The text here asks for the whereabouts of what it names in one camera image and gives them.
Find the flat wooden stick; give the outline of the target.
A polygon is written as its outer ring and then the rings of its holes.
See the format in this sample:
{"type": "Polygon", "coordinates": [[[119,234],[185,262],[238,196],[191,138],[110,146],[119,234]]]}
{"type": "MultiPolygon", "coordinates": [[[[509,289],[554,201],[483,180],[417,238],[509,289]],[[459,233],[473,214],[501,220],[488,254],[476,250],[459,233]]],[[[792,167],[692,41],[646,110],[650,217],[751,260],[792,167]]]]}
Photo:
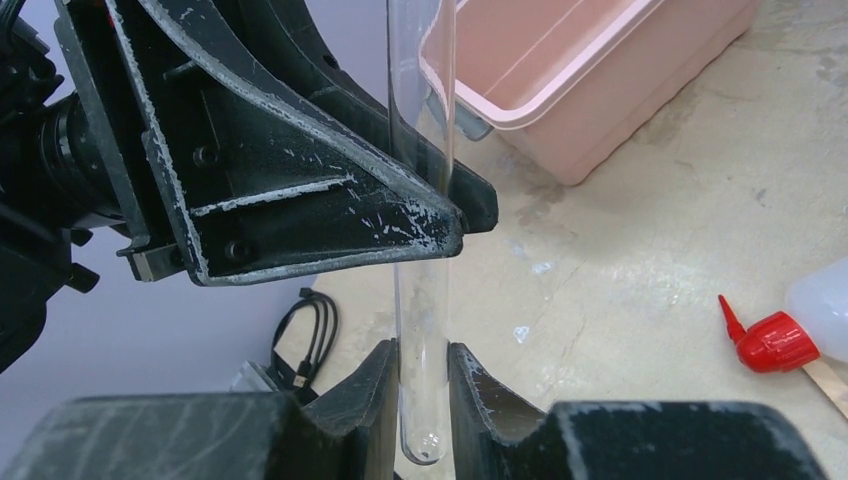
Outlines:
{"type": "Polygon", "coordinates": [[[847,418],[847,383],[837,372],[824,360],[815,360],[802,369],[840,414],[847,418]]]}

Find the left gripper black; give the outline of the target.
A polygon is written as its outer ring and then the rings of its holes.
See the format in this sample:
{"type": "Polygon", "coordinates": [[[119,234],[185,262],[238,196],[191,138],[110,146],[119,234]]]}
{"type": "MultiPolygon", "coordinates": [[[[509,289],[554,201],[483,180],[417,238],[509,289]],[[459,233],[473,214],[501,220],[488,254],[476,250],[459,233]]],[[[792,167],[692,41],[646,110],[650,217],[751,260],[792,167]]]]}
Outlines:
{"type": "Polygon", "coordinates": [[[102,1],[61,1],[56,35],[74,91],[48,46],[1,5],[1,364],[9,367],[42,334],[61,289],[91,291],[98,275],[72,250],[107,227],[138,280],[173,271],[173,233],[142,145],[142,119],[102,1]]]}

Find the white squeeze bottle red cap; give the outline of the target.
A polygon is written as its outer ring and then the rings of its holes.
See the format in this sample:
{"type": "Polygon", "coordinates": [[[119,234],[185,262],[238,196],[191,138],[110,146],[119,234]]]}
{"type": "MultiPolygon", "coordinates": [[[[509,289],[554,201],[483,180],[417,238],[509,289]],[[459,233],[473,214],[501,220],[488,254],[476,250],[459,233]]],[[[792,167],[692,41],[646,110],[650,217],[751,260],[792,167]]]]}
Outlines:
{"type": "Polygon", "coordinates": [[[717,297],[741,364],[755,373],[787,373],[821,358],[847,362],[847,259],[795,281],[785,308],[743,326],[725,296],[717,297]]]}

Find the clear glass test tube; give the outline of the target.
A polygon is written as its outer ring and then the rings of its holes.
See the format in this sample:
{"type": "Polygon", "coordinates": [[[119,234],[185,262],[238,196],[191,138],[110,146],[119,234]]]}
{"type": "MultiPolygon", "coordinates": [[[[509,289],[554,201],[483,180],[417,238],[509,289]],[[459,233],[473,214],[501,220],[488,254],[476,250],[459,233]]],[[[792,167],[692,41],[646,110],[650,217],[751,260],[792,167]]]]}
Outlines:
{"type": "MultiPolygon", "coordinates": [[[[447,194],[455,146],[456,4],[390,1],[387,15],[392,154],[425,165],[426,182],[447,194]]],[[[397,264],[394,287],[400,446],[413,464],[428,467],[450,446],[450,263],[397,264]]]]}

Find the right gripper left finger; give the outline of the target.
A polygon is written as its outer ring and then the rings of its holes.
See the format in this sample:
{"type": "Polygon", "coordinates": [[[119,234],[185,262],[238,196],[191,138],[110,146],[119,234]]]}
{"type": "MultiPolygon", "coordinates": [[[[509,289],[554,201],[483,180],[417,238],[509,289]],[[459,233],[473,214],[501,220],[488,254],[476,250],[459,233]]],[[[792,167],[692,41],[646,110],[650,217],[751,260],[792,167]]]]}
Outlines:
{"type": "Polygon", "coordinates": [[[50,411],[6,479],[390,479],[398,348],[307,405],[288,392],[90,397],[50,411]]]}

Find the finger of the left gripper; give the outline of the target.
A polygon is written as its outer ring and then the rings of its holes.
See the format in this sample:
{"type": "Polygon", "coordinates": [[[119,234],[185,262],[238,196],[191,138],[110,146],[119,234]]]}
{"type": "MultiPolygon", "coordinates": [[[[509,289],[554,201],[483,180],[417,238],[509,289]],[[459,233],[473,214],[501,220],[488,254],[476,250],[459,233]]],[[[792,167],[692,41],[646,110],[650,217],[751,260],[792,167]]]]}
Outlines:
{"type": "Polygon", "coordinates": [[[102,1],[173,233],[201,286],[450,258],[464,214],[445,194],[290,89],[218,1],[102,1]]]}
{"type": "MultiPolygon", "coordinates": [[[[218,9],[250,53],[278,80],[386,154],[391,153],[389,112],[367,93],[334,57],[322,38],[306,1],[218,1],[218,9]]],[[[443,156],[408,123],[398,127],[404,140],[422,140],[417,158],[395,157],[422,179],[429,165],[425,153],[443,156]]],[[[495,188],[454,160],[447,197],[464,214],[464,233],[492,231],[499,216],[495,188]]]]}

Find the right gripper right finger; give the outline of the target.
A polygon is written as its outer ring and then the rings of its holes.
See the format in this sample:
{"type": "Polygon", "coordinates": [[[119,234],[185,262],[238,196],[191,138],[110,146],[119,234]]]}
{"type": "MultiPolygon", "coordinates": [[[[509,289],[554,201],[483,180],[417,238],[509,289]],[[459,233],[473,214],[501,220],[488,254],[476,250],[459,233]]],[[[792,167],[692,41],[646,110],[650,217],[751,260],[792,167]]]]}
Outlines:
{"type": "Polygon", "coordinates": [[[798,430],[733,401],[564,401],[542,411],[448,350],[459,479],[823,479],[798,430]]]}

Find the pink plastic bin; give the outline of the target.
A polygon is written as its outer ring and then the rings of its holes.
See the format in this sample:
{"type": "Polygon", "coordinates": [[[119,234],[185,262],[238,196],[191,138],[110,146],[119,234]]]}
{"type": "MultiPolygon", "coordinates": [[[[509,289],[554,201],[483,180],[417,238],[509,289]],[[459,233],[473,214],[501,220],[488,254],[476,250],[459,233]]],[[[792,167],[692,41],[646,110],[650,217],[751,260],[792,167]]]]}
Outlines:
{"type": "Polygon", "coordinates": [[[750,27],[754,1],[462,1],[458,130],[581,183],[750,27]]]}

